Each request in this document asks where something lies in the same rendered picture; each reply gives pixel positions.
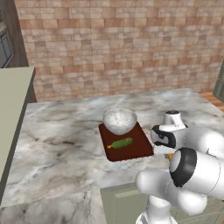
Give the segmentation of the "green cucumber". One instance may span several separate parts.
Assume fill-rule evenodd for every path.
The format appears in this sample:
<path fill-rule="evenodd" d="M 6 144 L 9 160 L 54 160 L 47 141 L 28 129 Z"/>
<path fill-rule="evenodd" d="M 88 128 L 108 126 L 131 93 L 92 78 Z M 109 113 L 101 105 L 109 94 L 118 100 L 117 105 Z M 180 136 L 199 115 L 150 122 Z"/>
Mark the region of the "green cucumber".
<path fill-rule="evenodd" d="M 126 137 L 124 139 L 114 141 L 111 145 L 108 145 L 107 148 L 119 149 L 122 147 L 126 147 L 128 145 L 131 145 L 132 143 L 133 143 L 133 139 L 131 137 Z"/>

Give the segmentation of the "dark grey cabinet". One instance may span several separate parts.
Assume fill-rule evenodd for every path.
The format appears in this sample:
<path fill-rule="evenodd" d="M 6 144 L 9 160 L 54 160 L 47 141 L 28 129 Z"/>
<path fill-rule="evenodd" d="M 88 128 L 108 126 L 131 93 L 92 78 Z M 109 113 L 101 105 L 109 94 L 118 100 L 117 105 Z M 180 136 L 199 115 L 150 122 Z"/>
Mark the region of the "dark grey cabinet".
<path fill-rule="evenodd" d="M 224 102 L 224 60 L 222 61 L 219 75 L 213 89 L 213 96 Z"/>

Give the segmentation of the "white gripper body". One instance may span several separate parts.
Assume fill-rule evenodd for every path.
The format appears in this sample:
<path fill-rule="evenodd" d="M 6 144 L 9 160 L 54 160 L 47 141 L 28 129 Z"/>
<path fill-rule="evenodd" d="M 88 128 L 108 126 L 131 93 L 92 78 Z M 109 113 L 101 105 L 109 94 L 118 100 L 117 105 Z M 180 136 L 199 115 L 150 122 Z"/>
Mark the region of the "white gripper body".
<path fill-rule="evenodd" d="M 153 146 L 153 152 L 155 155 L 158 155 L 158 154 L 173 154 L 176 150 L 173 149 L 173 148 L 169 148 L 169 147 L 166 147 L 166 146 L 163 146 L 163 145 L 159 145 L 159 146 L 156 146 L 154 145 Z"/>

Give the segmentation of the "pale green counter cupboard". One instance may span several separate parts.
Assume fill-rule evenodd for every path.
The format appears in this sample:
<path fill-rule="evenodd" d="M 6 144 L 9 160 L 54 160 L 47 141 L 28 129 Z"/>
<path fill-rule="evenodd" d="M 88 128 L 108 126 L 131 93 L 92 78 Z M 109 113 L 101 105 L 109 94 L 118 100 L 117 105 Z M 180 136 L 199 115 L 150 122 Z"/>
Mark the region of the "pale green counter cupboard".
<path fill-rule="evenodd" d="M 148 197 L 134 183 L 101 189 L 101 199 L 107 224 L 135 224 L 144 211 Z M 172 207 L 171 216 L 178 224 L 224 224 L 224 202 L 209 198 L 204 213 L 188 216 Z"/>

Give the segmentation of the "grey framed window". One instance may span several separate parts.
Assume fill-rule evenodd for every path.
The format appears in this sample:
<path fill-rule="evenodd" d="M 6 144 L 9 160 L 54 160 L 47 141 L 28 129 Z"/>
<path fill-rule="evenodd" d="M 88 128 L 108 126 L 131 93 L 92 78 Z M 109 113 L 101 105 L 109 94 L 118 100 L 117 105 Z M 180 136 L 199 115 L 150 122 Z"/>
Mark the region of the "grey framed window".
<path fill-rule="evenodd" d="M 0 9 L 0 68 L 5 68 L 13 57 L 11 42 L 4 22 L 4 14 Z"/>

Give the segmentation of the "pale green tall cabinet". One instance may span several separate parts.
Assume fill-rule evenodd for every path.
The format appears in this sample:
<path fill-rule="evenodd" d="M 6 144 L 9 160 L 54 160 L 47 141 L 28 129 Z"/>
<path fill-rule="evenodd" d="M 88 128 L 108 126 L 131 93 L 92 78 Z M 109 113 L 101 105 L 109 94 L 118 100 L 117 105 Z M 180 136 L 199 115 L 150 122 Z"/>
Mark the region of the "pale green tall cabinet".
<path fill-rule="evenodd" d="M 34 76 L 33 66 L 0 69 L 0 204 Z"/>

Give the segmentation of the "white bowl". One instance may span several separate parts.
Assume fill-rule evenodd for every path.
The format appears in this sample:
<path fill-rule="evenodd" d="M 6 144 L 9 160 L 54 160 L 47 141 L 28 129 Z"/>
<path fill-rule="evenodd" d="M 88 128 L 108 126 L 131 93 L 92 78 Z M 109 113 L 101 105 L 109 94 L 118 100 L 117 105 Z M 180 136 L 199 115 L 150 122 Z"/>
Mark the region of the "white bowl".
<path fill-rule="evenodd" d="M 137 115 L 126 108 L 111 108 L 102 116 L 105 127 L 115 135 L 124 135 L 130 132 L 137 123 Z"/>

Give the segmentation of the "dark red tray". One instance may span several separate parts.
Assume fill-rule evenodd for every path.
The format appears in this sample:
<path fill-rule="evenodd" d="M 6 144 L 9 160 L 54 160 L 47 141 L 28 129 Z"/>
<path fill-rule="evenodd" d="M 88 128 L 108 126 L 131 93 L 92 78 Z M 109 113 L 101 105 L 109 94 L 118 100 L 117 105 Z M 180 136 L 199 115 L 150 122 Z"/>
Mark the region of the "dark red tray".
<path fill-rule="evenodd" d="M 133 158 L 142 158 L 154 155 L 152 146 L 138 122 L 130 132 L 124 135 L 113 134 L 105 127 L 103 123 L 101 123 L 98 126 L 98 128 L 101 134 L 101 140 L 105 150 L 106 157 L 111 162 L 123 161 Z M 119 149 L 114 149 L 113 147 L 109 148 L 109 146 L 113 142 L 121 141 L 127 137 L 131 137 L 133 139 L 132 144 Z"/>

